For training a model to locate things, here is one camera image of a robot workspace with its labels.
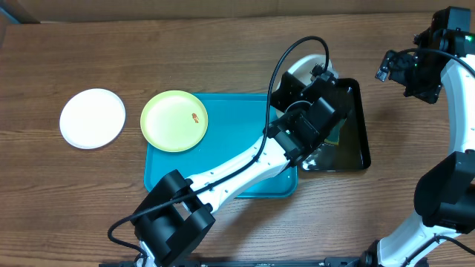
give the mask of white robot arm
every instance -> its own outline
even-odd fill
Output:
[[[451,16],[460,18],[457,26],[450,21]],[[466,53],[459,60],[468,66],[462,66],[459,60],[447,60],[438,53],[424,55],[426,57],[422,60],[418,57],[421,56],[420,53],[414,56],[404,55],[402,63],[393,64],[393,67],[402,67],[403,73],[393,71],[390,79],[407,86],[406,96],[414,95],[423,101],[434,103],[443,85],[448,100],[451,135],[449,157],[419,181],[414,197],[416,210],[390,236],[377,243],[377,262],[381,266],[415,266],[445,241],[443,238],[438,240],[437,237],[455,238],[460,234],[468,234],[474,228],[475,199],[471,180],[474,178],[475,165],[472,154],[475,150],[475,55],[469,53],[475,52],[475,47],[471,44],[472,35],[460,30],[463,28],[468,31],[469,22],[469,10],[449,7],[434,14],[431,28],[415,39],[423,53],[433,52],[424,50],[427,46],[444,47],[440,43],[447,42],[443,52],[457,56]],[[445,34],[437,39],[435,33],[441,29],[445,30]],[[388,54],[376,74],[376,78],[383,81],[385,71],[390,69],[385,65],[389,64],[387,58],[393,53],[390,51]],[[412,70],[405,70],[402,66],[407,62],[413,66]],[[441,83],[431,88],[426,81],[436,80],[434,77],[437,73],[440,73]]]
[[[376,78],[384,81],[389,76],[405,85],[405,96],[433,104],[445,87],[451,130],[449,156],[419,180],[415,211],[409,218],[390,236],[375,241],[359,259],[352,258],[347,267],[421,266],[419,261],[445,239],[468,234],[475,228],[475,186],[471,184],[475,177],[475,105],[471,105],[475,104],[475,44],[471,41],[475,36],[468,33],[469,26],[469,10],[449,7],[434,14],[432,26],[416,37],[419,48],[388,51],[384,57]],[[318,56],[307,56],[283,75],[280,89],[271,100],[274,107],[286,113],[269,125],[266,137],[210,171],[187,179],[178,171],[165,175],[134,216],[116,223],[117,226],[130,220],[135,226],[142,253],[148,256],[146,264],[138,259],[136,266],[170,266],[185,257],[213,225],[213,213],[255,183],[296,166],[324,141],[348,111],[325,97],[322,88],[335,90],[340,79],[331,65],[321,71],[318,60]],[[308,73],[310,66],[315,66],[311,75],[299,76]],[[289,110],[295,103],[307,100],[311,104],[308,109]],[[263,138],[266,143],[257,159]],[[170,200],[183,201],[189,217],[183,219],[169,205]],[[326,259],[322,264],[331,266],[330,261]]]

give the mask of cable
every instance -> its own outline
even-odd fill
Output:
[[[421,248],[419,248],[418,250],[416,250],[414,253],[412,253],[407,259],[406,261],[404,262],[404,264],[402,265],[402,267],[405,267],[405,266],[408,266],[410,264],[410,262],[412,260],[414,260],[415,257],[417,257],[417,255],[421,254],[424,250],[426,250],[430,245],[432,245],[432,243],[434,242],[437,242],[439,243],[440,240],[447,240],[449,242],[452,242],[454,243],[455,245],[459,246],[461,249],[465,250],[466,252],[472,254],[475,256],[475,251],[469,247],[467,247],[466,245],[462,244],[461,242],[455,240],[454,238],[452,237],[446,237],[446,236],[442,236],[442,235],[436,235],[434,237],[432,237],[431,239],[429,239],[429,241],[427,241]]]
[[[142,254],[139,253],[135,256],[135,260],[134,260],[134,263],[136,263],[140,258],[142,258]]]
[[[275,78],[277,77],[277,73],[279,71],[279,69],[281,68],[281,65],[282,63],[284,62],[285,58],[290,54],[290,52],[292,52],[292,50],[294,50],[294,48],[296,48],[297,46],[299,46],[299,44],[303,43],[303,42],[306,42],[306,41],[309,41],[309,40],[316,40],[316,41],[319,41],[323,46],[324,46],[324,49],[325,49],[325,66],[324,66],[324,69],[323,69],[323,73],[327,72],[327,69],[328,69],[328,64],[329,64],[329,61],[330,61],[330,52],[328,50],[328,46],[327,46],[327,43],[320,37],[317,37],[317,36],[307,36],[307,37],[303,37],[302,39],[296,41],[294,44],[292,44],[289,48],[287,48],[287,50],[285,51],[285,53],[282,55],[281,59],[279,59],[277,65],[275,66],[275,69],[274,69],[274,72],[272,73],[272,76],[271,76],[271,79],[270,79],[270,82],[269,82],[269,88],[267,90],[267,103],[266,103],[266,124],[264,125],[264,133],[263,133],[263,139],[262,139],[262,143],[261,143],[261,146],[259,147],[259,150],[258,152],[255,154],[254,157],[252,157],[251,161],[249,161],[247,164],[245,164],[243,167],[239,168],[238,170],[236,170],[235,172],[215,181],[215,182],[212,182],[210,183],[209,185],[197,190],[197,191],[194,191],[190,194],[187,194],[185,196],[182,196],[182,197],[177,197],[177,198],[174,198],[168,202],[165,202],[163,204],[160,204],[160,205],[156,205],[152,208],[147,208],[143,211],[139,211],[135,214],[132,214],[132,215],[129,215],[127,217],[124,217],[122,218],[121,220],[118,220],[117,222],[115,222],[108,230],[107,232],[107,235],[108,235],[108,238],[110,241],[116,243],[116,244],[119,244],[119,245],[123,245],[125,247],[128,247],[128,248],[132,248],[132,249],[135,249],[137,250],[139,253],[141,253],[142,256],[138,256],[136,257],[136,259],[138,260],[140,257],[143,257],[143,263],[142,263],[142,266],[145,266],[146,264],[146,260],[147,260],[147,253],[145,252],[145,250],[143,250],[142,248],[140,248],[138,245],[134,245],[134,244],[131,244],[131,243],[128,243],[126,241],[122,241],[122,240],[119,240],[117,238],[115,238],[112,233],[113,231],[121,226],[122,224],[126,223],[126,222],[129,222],[129,221],[132,221],[132,220],[136,220],[138,219],[139,217],[145,215],[145,214],[148,214],[148,213],[151,213],[153,211],[157,211],[157,210],[160,210],[162,208],[166,208],[170,205],[173,205],[173,204],[178,204],[180,202],[183,202],[185,200],[189,200],[191,199],[192,197],[196,197],[198,194],[201,194],[203,193],[204,191],[208,191],[208,190],[211,190],[213,189],[213,187],[231,179],[232,177],[240,174],[241,172],[243,172],[244,170],[246,170],[247,168],[249,168],[251,165],[253,165],[254,163],[256,163],[259,159],[259,157],[261,156],[263,150],[264,150],[264,147],[266,145],[266,140],[267,140],[267,134],[268,134],[268,131],[269,131],[269,115],[270,115],[270,97],[272,95],[272,88],[274,87],[274,82],[275,82]]]
[[[411,52],[414,52],[414,53],[435,53],[435,54],[438,54],[440,56],[445,56],[449,59],[453,59],[456,62],[458,62],[459,64],[461,64],[475,78],[475,70],[472,67],[470,67],[470,65],[467,64],[467,62],[464,62],[463,60],[461,60],[460,58],[458,58],[458,57],[456,57],[452,54],[449,54],[447,52],[440,51],[440,50],[437,50],[437,49],[430,49],[430,48],[409,48],[409,49],[405,49],[405,50],[399,51],[398,53],[395,53],[393,56],[391,56],[389,61],[388,61],[388,64],[393,62],[396,59],[396,57],[401,56],[403,54],[411,53]]]

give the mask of tray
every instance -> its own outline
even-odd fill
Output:
[[[184,152],[164,152],[148,144],[144,175],[148,191],[174,169],[184,177],[212,169],[245,151],[262,135],[266,94],[196,93],[195,96],[208,112],[208,130],[198,145]],[[276,118],[275,110],[272,109],[270,120]],[[298,169],[289,168],[276,177],[252,186],[239,197],[288,197],[297,184]]]
[[[302,162],[301,168],[304,171],[358,171],[371,165],[359,83],[354,79],[338,79],[338,86],[351,90],[353,101],[348,103],[352,111],[338,129],[335,127],[330,133],[333,141],[338,140],[338,144],[326,139],[324,144]],[[331,97],[338,99],[341,96],[335,93]]]

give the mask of wood grain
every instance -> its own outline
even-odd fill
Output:
[[[472,0],[3,0],[0,5],[21,22],[434,13],[448,6],[475,8]]]
[[[96,266],[131,260],[108,227],[132,212],[143,187],[145,103],[164,90],[263,93],[281,54],[323,37],[342,77],[357,79],[373,164],[355,173],[301,173],[285,200],[235,200],[193,257],[302,260],[360,255],[413,210],[413,192],[448,150],[445,94],[436,105],[374,79],[389,49],[412,47],[431,13],[11,25],[0,50],[0,265]],[[319,44],[303,44],[283,69]],[[127,122],[104,148],[81,151],[59,132],[74,94],[107,88]],[[134,241],[132,228],[118,230]],[[460,238],[474,247],[471,236]],[[444,244],[431,266],[472,266]]]

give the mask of plate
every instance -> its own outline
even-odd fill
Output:
[[[66,142],[81,149],[107,145],[125,123],[122,100],[109,90],[94,88],[75,95],[59,117],[59,129]]]
[[[203,103],[190,93],[170,90],[154,96],[140,117],[143,136],[155,148],[181,152],[194,147],[208,128]]]

